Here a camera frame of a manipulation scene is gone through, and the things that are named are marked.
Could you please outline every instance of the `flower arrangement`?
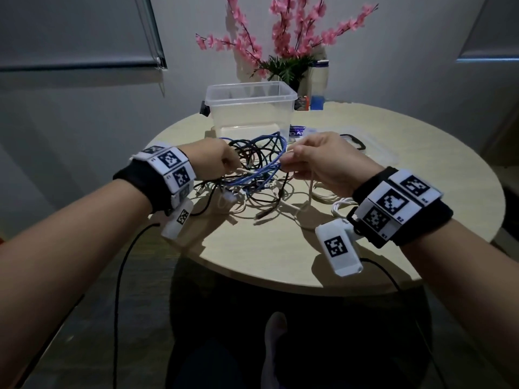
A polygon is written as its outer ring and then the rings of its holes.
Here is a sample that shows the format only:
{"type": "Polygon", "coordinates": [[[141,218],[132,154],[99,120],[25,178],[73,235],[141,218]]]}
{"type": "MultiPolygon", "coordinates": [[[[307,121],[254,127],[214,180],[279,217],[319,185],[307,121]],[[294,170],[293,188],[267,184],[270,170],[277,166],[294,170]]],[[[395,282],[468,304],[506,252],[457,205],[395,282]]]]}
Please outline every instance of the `flower arrangement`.
{"type": "Polygon", "coordinates": [[[303,74],[315,61],[315,48],[321,45],[334,45],[337,37],[345,32],[364,27],[366,17],[378,8],[378,5],[364,5],[356,19],[340,22],[335,28],[316,34],[315,24],[325,15],[327,5],[324,0],[319,0],[310,7],[309,1],[272,0],[269,11],[273,15],[278,15],[280,19],[272,27],[276,56],[269,56],[267,60],[262,59],[263,47],[256,42],[256,37],[250,34],[247,17],[238,6],[238,0],[227,0],[229,12],[238,26],[236,38],[231,39],[229,35],[218,38],[212,34],[202,37],[196,34],[196,42],[202,50],[234,49],[254,68],[252,75],[257,73],[265,78],[269,72],[269,80],[279,76],[297,91],[303,74]]]}

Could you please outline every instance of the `person's left hand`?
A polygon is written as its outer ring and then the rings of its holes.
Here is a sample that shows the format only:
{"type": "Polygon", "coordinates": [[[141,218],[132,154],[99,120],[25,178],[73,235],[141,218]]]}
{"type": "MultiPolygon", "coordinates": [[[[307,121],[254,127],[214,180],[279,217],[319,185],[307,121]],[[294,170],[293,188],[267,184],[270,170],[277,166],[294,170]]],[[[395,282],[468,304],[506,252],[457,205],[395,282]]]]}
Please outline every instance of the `person's left hand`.
{"type": "Polygon", "coordinates": [[[189,158],[198,180],[215,180],[242,167],[236,151],[222,139],[205,138],[178,148],[189,158]]]}

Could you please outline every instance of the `clear plastic box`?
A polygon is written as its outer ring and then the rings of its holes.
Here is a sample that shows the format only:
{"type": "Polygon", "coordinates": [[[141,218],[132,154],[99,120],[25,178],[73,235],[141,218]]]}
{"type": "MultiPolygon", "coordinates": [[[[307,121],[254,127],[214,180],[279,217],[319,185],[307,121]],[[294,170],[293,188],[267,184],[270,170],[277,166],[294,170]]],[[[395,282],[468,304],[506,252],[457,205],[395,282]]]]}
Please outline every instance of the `clear plastic box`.
{"type": "Polygon", "coordinates": [[[296,99],[297,93],[285,82],[217,84],[205,93],[217,137],[231,139],[277,131],[288,139],[296,99]]]}

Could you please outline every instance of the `round table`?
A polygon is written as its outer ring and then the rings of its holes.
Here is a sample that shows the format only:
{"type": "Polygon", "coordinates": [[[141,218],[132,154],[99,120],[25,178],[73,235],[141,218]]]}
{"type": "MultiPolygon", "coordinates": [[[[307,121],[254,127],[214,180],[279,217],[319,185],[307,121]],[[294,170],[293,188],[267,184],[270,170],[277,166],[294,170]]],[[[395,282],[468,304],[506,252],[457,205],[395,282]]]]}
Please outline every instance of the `round table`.
{"type": "MultiPolygon", "coordinates": [[[[411,169],[444,192],[454,218],[486,241],[501,226],[504,196],[496,175],[472,149],[436,127],[386,109],[340,103],[326,103],[323,111],[295,111],[292,124],[337,131],[354,126],[397,153],[399,168],[411,169]]],[[[193,115],[168,127],[155,140],[189,143],[212,136],[212,126],[211,117],[193,115]]],[[[289,203],[307,201],[306,183],[293,180],[289,188],[293,188],[289,203]]],[[[206,200],[201,200],[194,213],[204,207],[206,200]]],[[[307,214],[312,222],[325,223],[332,219],[330,208],[314,200],[307,214]]],[[[179,238],[168,242],[212,270],[267,288],[330,296],[395,291],[386,275],[369,264],[360,274],[338,277],[313,231],[301,229],[291,215],[283,215],[287,213],[274,212],[254,221],[259,211],[247,207],[238,215],[222,214],[213,199],[204,215],[191,217],[179,238]]],[[[421,284],[419,274],[393,243],[377,249],[361,239],[358,253],[384,266],[404,289],[421,284]]]]}

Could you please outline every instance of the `person's right hand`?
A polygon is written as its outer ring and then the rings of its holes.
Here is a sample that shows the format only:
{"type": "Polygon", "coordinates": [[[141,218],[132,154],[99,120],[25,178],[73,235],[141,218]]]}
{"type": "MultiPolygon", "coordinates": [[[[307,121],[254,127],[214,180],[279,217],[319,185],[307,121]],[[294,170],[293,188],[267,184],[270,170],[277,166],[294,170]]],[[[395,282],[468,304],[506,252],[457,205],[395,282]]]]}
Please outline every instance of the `person's right hand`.
{"type": "Polygon", "coordinates": [[[338,196],[351,196],[361,184],[384,167],[355,149],[335,132],[308,135],[281,156],[281,170],[294,178],[321,182],[338,196]]]}

